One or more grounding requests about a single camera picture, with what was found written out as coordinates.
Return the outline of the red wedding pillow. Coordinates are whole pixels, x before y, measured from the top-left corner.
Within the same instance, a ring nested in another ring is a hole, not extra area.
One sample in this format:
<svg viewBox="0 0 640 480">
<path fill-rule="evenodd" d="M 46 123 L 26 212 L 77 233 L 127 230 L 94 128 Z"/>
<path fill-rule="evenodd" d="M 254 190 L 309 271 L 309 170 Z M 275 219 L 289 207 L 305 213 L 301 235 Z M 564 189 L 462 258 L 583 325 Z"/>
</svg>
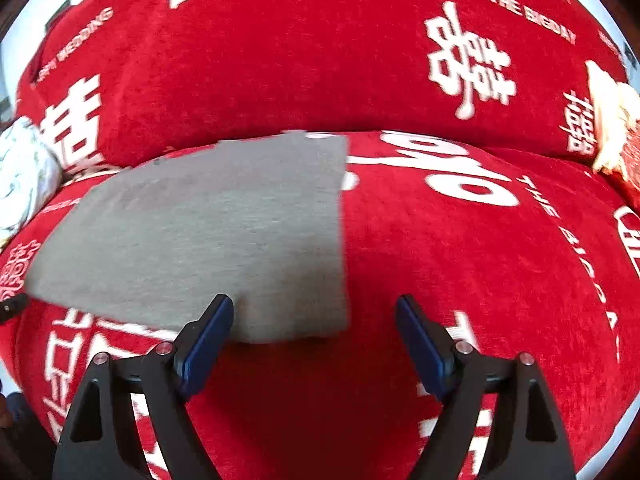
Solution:
<svg viewBox="0 0 640 480">
<path fill-rule="evenodd" d="M 17 115 L 68 170 L 283 130 L 397 130 L 591 162 L 576 0 L 81 0 L 32 49 Z"/>
</svg>

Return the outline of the grey knitted garment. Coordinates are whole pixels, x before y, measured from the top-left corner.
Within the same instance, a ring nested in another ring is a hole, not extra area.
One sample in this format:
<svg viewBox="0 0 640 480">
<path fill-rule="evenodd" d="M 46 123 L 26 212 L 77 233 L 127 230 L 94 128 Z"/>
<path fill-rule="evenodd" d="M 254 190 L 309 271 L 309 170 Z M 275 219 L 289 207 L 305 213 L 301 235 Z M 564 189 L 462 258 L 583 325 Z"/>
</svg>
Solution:
<svg viewBox="0 0 640 480">
<path fill-rule="evenodd" d="M 233 339 L 328 336 L 348 323 L 342 136 L 224 141 L 115 174 L 46 239 L 32 298 L 178 330 L 219 294 Z"/>
</svg>

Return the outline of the floral light blue quilt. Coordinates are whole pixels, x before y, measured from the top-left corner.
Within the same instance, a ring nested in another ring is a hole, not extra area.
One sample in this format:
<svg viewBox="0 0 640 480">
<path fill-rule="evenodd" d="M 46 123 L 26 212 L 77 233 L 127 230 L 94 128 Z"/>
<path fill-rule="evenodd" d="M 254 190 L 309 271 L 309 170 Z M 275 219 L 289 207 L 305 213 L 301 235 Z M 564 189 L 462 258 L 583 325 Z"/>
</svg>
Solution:
<svg viewBox="0 0 640 480">
<path fill-rule="evenodd" d="M 1 249 L 52 200 L 63 181 L 55 154 L 27 117 L 1 133 Z"/>
</svg>

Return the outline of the red wedding bed cover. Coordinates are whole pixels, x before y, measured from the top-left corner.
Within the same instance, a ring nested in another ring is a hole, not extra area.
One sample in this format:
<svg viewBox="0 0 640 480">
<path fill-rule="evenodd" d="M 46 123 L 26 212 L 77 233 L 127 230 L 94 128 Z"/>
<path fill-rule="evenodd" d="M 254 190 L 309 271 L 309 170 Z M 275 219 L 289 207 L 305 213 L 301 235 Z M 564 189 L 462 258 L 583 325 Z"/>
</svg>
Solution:
<svg viewBox="0 0 640 480">
<path fill-rule="evenodd" d="M 586 167 L 396 131 L 340 133 L 348 323 L 252 344 L 230 334 L 188 405 L 226 479 L 403 479 L 439 405 L 395 323 L 399 296 L 480 353 L 530 353 L 564 422 L 579 478 L 612 460 L 639 411 L 639 218 Z M 1 295 L 29 296 L 1 356 L 58 437 L 92 357 L 131 358 L 180 330 L 32 298 L 27 272 L 107 172 L 64 186 L 1 257 Z"/>
</svg>

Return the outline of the cream red embroidered cushion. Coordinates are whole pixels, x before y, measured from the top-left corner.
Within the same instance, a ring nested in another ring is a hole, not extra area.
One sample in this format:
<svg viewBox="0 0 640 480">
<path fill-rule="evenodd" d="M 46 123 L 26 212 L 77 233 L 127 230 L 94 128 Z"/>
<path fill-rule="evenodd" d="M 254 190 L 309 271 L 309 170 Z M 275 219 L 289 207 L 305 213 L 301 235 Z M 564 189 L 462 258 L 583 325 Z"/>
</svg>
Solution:
<svg viewBox="0 0 640 480">
<path fill-rule="evenodd" d="M 598 141 L 592 171 L 607 176 L 638 211 L 639 93 L 629 84 L 615 81 L 594 61 L 587 61 L 586 67 Z"/>
</svg>

